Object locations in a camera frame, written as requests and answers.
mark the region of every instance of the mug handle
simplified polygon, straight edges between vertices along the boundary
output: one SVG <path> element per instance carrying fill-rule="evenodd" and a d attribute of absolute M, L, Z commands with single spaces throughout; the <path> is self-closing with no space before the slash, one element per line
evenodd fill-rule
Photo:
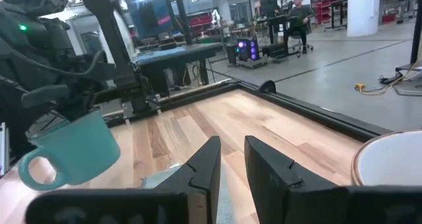
<path fill-rule="evenodd" d="M 49 184 L 41 184 L 35 181 L 29 172 L 29 164 L 35 157 L 48 157 L 47 152 L 43 148 L 36 148 L 30 153 L 23 156 L 22 161 L 19 164 L 18 172 L 20 179 L 24 184 L 34 190 L 53 190 L 66 184 L 66 178 L 63 173 L 56 171 L 54 181 Z"/>

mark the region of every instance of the gray floor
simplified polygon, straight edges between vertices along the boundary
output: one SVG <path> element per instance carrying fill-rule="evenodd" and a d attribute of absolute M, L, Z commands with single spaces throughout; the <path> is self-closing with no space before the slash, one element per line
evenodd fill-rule
<path fill-rule="evenodd" d="M 390 130 L 417 129 L 422 126 L 422 97 L 399 96 L 393 89 L 381 96 L 354 90 L 357 82 L 379 88 L 380 75 L 393 76 L 396 66 L 409 63 L 413 27 L 413 22 L 389 24 L 360 38 L 348 38 L 346 30 L 316 29 L 309 35 L 315 50 L 300 59 L 293 56 L 254 70 L 231 69 L 223 61 L 212 69 L 258 85 L 274 80 L 282 94 Z"/>

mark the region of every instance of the black table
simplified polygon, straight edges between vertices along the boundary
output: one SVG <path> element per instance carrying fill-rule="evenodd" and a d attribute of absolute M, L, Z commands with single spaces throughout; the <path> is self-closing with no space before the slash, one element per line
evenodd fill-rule
<path fill-rule="evenodd" d="M 343 24 L 343 18 L 344 18 L 344 4 L 347 4 L 347 0 L 340 0 L 335 1 L 331 3 L 331 27 L 326 27 L 325 29 L 336 29 L 336 28 L 347 28 L 347 24 Z M 334 8 L 340 7 L 340 25 L 336 26 L 334 24 L 334 18 L 335 18 L 335 11 Z"/>
<path fill-rule="evenodd" d="M 413 64 L 416 63 L 419 52 L 419 42 L 421 40 L 421 30 L 422 30 L 422 0 L 417 0 L 417 14 L 416 14 L 416 23 L 415 30 L 413 32 L 413 43 L 411 47 L 411 57 L 410 64 L 404 65 L 396 68 L 396 72 L 401 70 L 409 70 Z"/>
<path fill-rule="evenodd" d="M 265 47 L 268 48 L 268 50 L 265 50 L 265 51 L 271 52 L 270 55 L 273 55 L 273 54 L 278 55 L 276 57 L 276 59 L 281 59 L 281 58 L 284 58 L 284 57 L 287 57 L 287 56 L 290 56 L 290 55 L 297 54 L 297 52 L 289 53 L 289 45 L 288 45 L 289 36 L 287 34 L 287 23 L 292 21 L 292 20 L 295 20 L 296 18 L 297 18 L 296 16 L 288 18 L 286 14 L 283 14 L 283 15 L 280 15 L 280 16 L 270 17 L 270 18 L 266 18 L 266 19 L 262 19 L 262 20 L 257 21 L 258 24 L 262 24 L 262 23 L 265 23 L 265 22 L 268 23 L 268 31 L 269 31 L 269 34 L 270 34 L 271 45 L 265 46 Z M 278 25 L 280 25 L 280 24 L 283 27 L 283 49 L 282 50 L 276 49 L 276 48 L 278 48 L 278 45 L 274 44 L 274 33 L 273 33 L 273 27 L 275 27 L 275 26 L 278 27 Z"/>
<path fill-rule="evenodd" d="M 176 72 L 174 76 L 176 82 L 190 84 L 189 73 L 185 74 L 186 64 L 199 61 L 200 79 L 204 85 L 207 85 L 209 79 L 205 60 L 215 56 L 217 50 L 222 47 L 221 43 L 198 43 L 184 45 L 169 51 L 155 51 L 142 55 L 142 59 L 137 62 L 137 65 L 141 68 L 143 75 L 150 79 L 155 92 L 169 94 L 165 69 Z"/>

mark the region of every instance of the chair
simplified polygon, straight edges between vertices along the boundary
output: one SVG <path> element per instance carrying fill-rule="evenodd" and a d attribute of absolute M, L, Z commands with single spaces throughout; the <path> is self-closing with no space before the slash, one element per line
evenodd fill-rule
<path fill-rule="evenodd" d="M 307 29 L 307 35 L 308 35 L 308 34 L 312 33 L 311 21 L 308 21 L 307 26 L 308 26 L 308 29 Z M 304 47 L 304 45 L 302 44 L 301 36 L 300 36 L 299 32 L 293 32 L 290 37 L 292 39 L 299 40 L 297 42 L 297 44 L 295 44 L 292 47 L 292 49 L 295 50 L 296 47 L 298 48 L 297 57 L 300 58 L 302 56 L 302 47 Z M 314 46 L 309 44 L 309 43 L 306 44 L 306 47 L 307 47 L 307 49 L 310 49 L 311 51 L 314 50 Z"/>

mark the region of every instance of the teal mug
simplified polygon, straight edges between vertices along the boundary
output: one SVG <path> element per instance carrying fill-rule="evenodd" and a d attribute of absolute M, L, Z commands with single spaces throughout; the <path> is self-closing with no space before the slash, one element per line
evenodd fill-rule
<path fill-rule="evenodd" d="M 119 145 L 99 110 L 71 123 L 63 121 L 28 141 L 37 148 L 23 156 L 18 171 L 23 183 L 34 190 L 82 184 L 103 173 L 120 156 Z M 36 157 L 47 158 L 55 169 L 51 183 L 38 183 L 31 176 L 30 162 Z"/>

